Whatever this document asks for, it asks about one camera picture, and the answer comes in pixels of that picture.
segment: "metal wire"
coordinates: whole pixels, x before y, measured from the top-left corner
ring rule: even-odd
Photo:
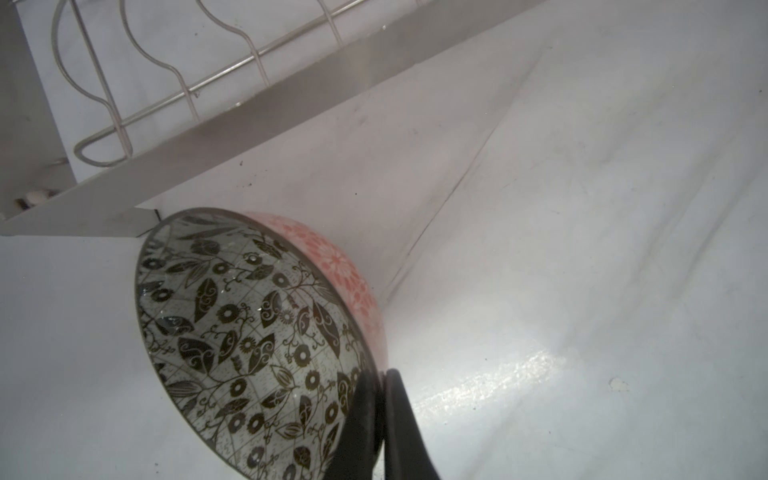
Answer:
[[[165,68],[166,70],[171,71],[174,75],[176,75],[176,79],[179,81],[179,85],[181,85],[181,91],[184,93],[184,97],[187,99],[187,105],[189,105],[190,111],[192,112],[192,116],[194,117],[195,121],[200,121],[200,116],[197,114],[197,109],[194,106],[194,102],[192,101],[192,94],[190,93],[190,89],[187,86],[187,84],[184,82],[184,77],[181,76],[181,73],[174,68],[173,65],[169,65],[165,63],[164,61],[157,60],[152,55],[149,55],[136,41],[136,38],[134,37],[134,34],[131,33],[131,27],[128,26],[128,17],[125,14],[125,0],[120,0],[120,19],[123,21],[123,28],[125,29],[125,34],[128,35],[128,40],[131,41],[131,44],[136,48],[139,53],[141,53],[147,60],[151,61],[158,67]]]
[[[73,10],[76,9],[76,4],[74,3],[75,0],[59,0],[59,3],[56,7],[54,18],[53,18],[53,26],[51,27],[51,46],[53,47],[53,53],[54,53],[54,59],[56,61],[56,65],[58,66],[61,73],[64,75],[64,77],[67,79],[67,81],[80,93],[85,95],[86,97],[90,98],[93,101],[97,101],[101,104],[103,104],[107,110],[110,113],[110,116],[112,117],[112,126],[106,127],[94,134],[92,134],[90,137],[86,137],[83,140],[79,141],[74,146],[74,155],[79,158],[80,160],[84,161],[87,164],[95,165],[97,167],[110,167],[118,162],[121,162],[125,160],[126,158],[130,158],[133,154],[133,147],[131,146],[131,142],[128,139],[127,133],[125,132],[125,127],[128,125],[131,125],[142,118],[146,118],[149,115],[152,115],[153,113],[162,110],[163,108],[166,108],[167,106],[176,103],[177,101],[181,100],[182,98],[186,98],[187,103],[189,104],[190,110],[192,111],[192,115],[195,117],[196,120],[199,120],[199,117],[197,115],[197,110],[194,107],[194,102],[192,99],[192,94],[194,94],[196,91],[199,91],[201,88],[215,82],[216,80],[236,71],[242,68],[245,65],[248,65],[250,62],[255,61],[257,64],[257,67],[259,68],[259,73],[261,73],[261,78],[264,81],[264,84],[266,86],[270,85],[269,78],[266,75],[266,71],[264,70],[264,66],[261,62],[261,57],[264,55],[276,50],[279,47],[282,47],[283,45],[291,42],[292,40],[295,40],[296,38],[300,37],[301,35],[306,34],[308,31],[312,31],[314,28],[317,28],[321,25],[328,24],[331,27],[331,30],[333,31],[334,37],[336,37],[337,44],[342,47],[343,46],[343,40],[341,39],[341,35],[339,34],[338,29],[336,28],[336,23],[333,21],[333,19],[339,15],[341,15],[344,12],[347,12],[351,8],[356,7],[357,5],[362,4],[366,0],[349,0],[338,7],[334,9],[328,9],[325,5],[325,2],[323,0],[318,0],[318,3],[320,4],[320,8],[323,9],[323,15],[314,18],[310,22],[307,22],[304,25],[301,25],[300,27],[286,33],[282,37],[273,40],[272,42],[264,45],[262,48],[256,48],[253,44],[253,41],[251,38],[246,34],[244,31],[233,27],[232,25],[228,25],[224,22],[222,22],[219,18],[214,16],[206,7],[203,5],[202,0],[195,0],[198,7],[203,11],[203,13],[216,25],[219,25],[221,28],[230,31],[236,35],[239,35],[242,37],[246,43],[248,44],[248,48],[250,49],[250,55],[246,55],[239,60],[235,61],[234,63],[221,68],[217,71],[215,71],[212,74],[209,74],[206,77],[201,78],[200,80],[194,82],[193,84],[187,85],[187,83],[184,81],[183,77],[181,76],[181,73],[172,65],[165,63],[163,61],[160,61],[156,59],[155,57],[152,57],[149,55],[136,41],[135,37],[133,36],[131,29],[127,22],[127,16],[125,14],[125,0],[120,0],[120,9],[121,9],[121,19],[123,22],[124,30],[128,36],[128,39],[131,41],[131,44],[136,48],[139,53],[141,53],[147,60],[151,61],[155,65],[165,68],[176,75],[177,80],[179,81],[179,84],[181,86],[181,89],[179,91],[174,92],[171,95],[168,95],[167,97],[145,107],[141,110],[137,111],[136,113],[129,115],[125,118],[121,118],[117,107],[114,104],[114,99],[112,98],[111,92],[109,91],[109,87],[106,84],[106,80],[104,79],[104,74],[101,71],[101,66],[98,64],[98,59],[96,59],[95,53],[93,53],[93,48],[90,43],[90,39],[88,38],[88,33],[85,31],[85,26],[82,23],[82,19],[79,16],[79,10],[75,13],[75,17],[79,18],[78,21],[78,27],[81,29],[81,33],[83,34],[84,38],[86,39],[86,46],[88,47],[89,53],[91,54],[91,60],[94,62],[94,67],[97,70],[97,75],[99,76],[100,81],[102,81],[102,87],[104,88],[104,94],[106,95],[107,99],[103,99],[100,97],[97,97],[96,95],[93,95],[92,93],[86,91],[82,87],[80,87],[77,83],[72,80],[72,77],[67,72],[66,68],[64,67],[62,61],[61,61],[61,53],[59,52],[58,47],[58,26],[61,22],[61,11],[64,8],[64,4],[66,2],[70,2],[73,5]],[[119,158],[115,161],[109,161],[109,162],[99,162],[94,161],[90,158],[85,157],[83,150],[88,147],[89,145],[92,145],[93,143],[102,140],[114,133],[117,133],[118,137],[121,139],[121,143],[123,144],[123,149],[126,153],[126,155],[122,158]]]

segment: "patterned bowl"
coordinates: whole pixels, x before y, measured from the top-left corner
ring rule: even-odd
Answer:
[[[136,285],[154,368],[206,444],[248,478],[320,480],[359,374],[386,368],[341,250],[286,218],[196,208],[152,230]]]

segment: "pink bowl exterior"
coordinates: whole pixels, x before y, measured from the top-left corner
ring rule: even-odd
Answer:
[[[382,315],[370,287],[344,252],[324,236],[303,223],[272,214],[245,212],[245,215],[271,228],[291,242],[323,272],[339,292],[366,338],[376,367],[388,365]]]

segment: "wire rack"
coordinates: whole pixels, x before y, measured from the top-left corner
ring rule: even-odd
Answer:
[[[215,25],[218,25],[219,27],[223,28],[224,30],[232,34],[240,36],[243,39],[243,41],[247,43],[250,53],[246,56],[243,56],[242,58],[239,58],[235,62],[225,67],[219,68],[218,70],[208,75],[205,75],[204,77],[192,83],[187,82],[182,76],[182,74],[179,72],[179,70],[175,68],[173,65],[153,57],[141,47],[139,41],[134,37],[133,32],[131,31],[131,26],[129,25],[126,11],[125,11],[125,0],[118,0],[118,1],[119,1],[119,10],[120,10],[120,17],[121,17],[123,29],[125,30],[125,34],[127,35],[131,45],[133,45],[133,47],[148,61],[152,62],[159,68],[163,68],[173,73],[178,81],[179,90],[175,91],[173,94],[170,94],[165,98],[160,99],[159,101],[156,101],[151,105],[148,105],[145,108],[140,109],[139,111],[136,111],[133,114],[128,115],[127,117],[123,117],[120,111],[118,110],[118,106],[115,103],[114,97],[112,96],[110,86],[104,75],[104,71],[101,68],[101,64],[99,62],[98,56],[96,55],[96,52],[94,50],[93,43],[88,34],[88,29],[85,27],[85,23],[80,13],[80,8],[78,7],[77,1],[76,0],[59,0],[58,4],[56,5],[56,9],[54,11],[53,22],[51,26],[51,48],[53,50],[53,57],[54,57],[56,66],[58,67],[61,74],[64,75],[64,78],[67,80],[67,82],[69,82],[69,84],[75,90],[83,94],[85,97],[90,98],[92,101],[96,101],[102,104],[104,108],[106,108],[111,119],[110,126],[105,127],[97,131],[96,133],[92,134],[91,136],[80,140],[73,148],[73,153],[77,159],[85,162],[86,164],[93,165],[95,167],[111,167],[115,164],[119,164],[120,162],[131,158],[134,154],[134,148],[133,148],[133,145],[131,144],[131,139],[128,135],[126,127],[143,118],[149,117],[150,115],[155,114],[158,111],[161,111],[171,106],[172,104],[177,103],[178,101],[182,101],[182,100],[186,101],[187,106],[189,107],[191,117],[194,119],[194,121],[200,122],[201,118],[197,112],[197,109],[195,107],[195,102],[194,102],[195,94],[202,88],[210,84],[213,84],[214,82],[220,80],[221,78],[226,77],[227,75],[237,71],[238,69],[242,68],[245,65],[248,65],[251,62],[256,63],[260,77],[264,85],[268,87],[270,85],[270,78],[266,70],[264,69],[261,58],[264,55],[268,55],[270,52],[275,51],[279,47],[282,47],[283,45],[286,45],[289,42],[298,39],[302,35],[305,35],[306,33],[312,31],[315,28],[318,28],[322,25],[329,25],[331,28],[331,31],[333,32],[333,36],[336,39],[338,48],[343,47],[344,41],[342,40],[342,37],[339,34],[339,29],[336,27],[334,18],[339,15],[342,15],[343,13],[349,11],[352,8],[355,8],[357,5],[360,5],[363,2],[367,2],[369,0],[348,0],[347,2],[344,2],[335,8],[328,8],[324,0],[316,0],[320,8],[323,10],[323,14],[321,16],[314,18],[313,20],[307,22],[306,24],[301,25],[300,27],[286,33],[282,37],[279,37],[278,39],[273,40],[272,42],[260,48],[258,48],[253,43],[253,40],[250,38],[250,36],[247,33],[245,33],[245,31],[243,31],[240,28],[229,25],[225,22],[222,22],[221,19],[216,17],[214,14],[210,12],[210,10],[208,10],[208,8],[206,8],[205,4],[203,3],[203,0],[195,0],[197,7]],[[417,6],[421,6],[422,0],[415,0],[415,3]],[[74,81],[72,76],[67,71],[67,68],[64,66],[64,62],[61,59],[61,52],[58,44],[59,26],[61,24],[61,14],[64,11],[65,7],[67,6],[69,6],[69,8],[72,11],[75,24],[77,25],[78,30],[82,36],[85,47],[88,51],[88,56],[90,57],[91,63],[93,64],[94,70],[96,72],[98,82],[101,85],[101,89],[104,92],[104,97],[100,97],[96,94],[91,93],[90,91],[87,91],[82,86],[80,86],[76,81]],[[84,149],[86,147],[106,137],[109,137],[113,134],[117,135],[118,140],[120,141],[120,146],[122,147],[122,151],[123,151],[122,157],[119,157],[116,160],[98,161],[98,160],[89,158],[84,154]]]

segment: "brown leaf pattern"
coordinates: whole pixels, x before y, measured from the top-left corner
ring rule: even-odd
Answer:
[[[325,277],[290,242],[222,210],[166,219],[140,258],[142,336],[192,428],[248,478],[320,480],[372,365]]]

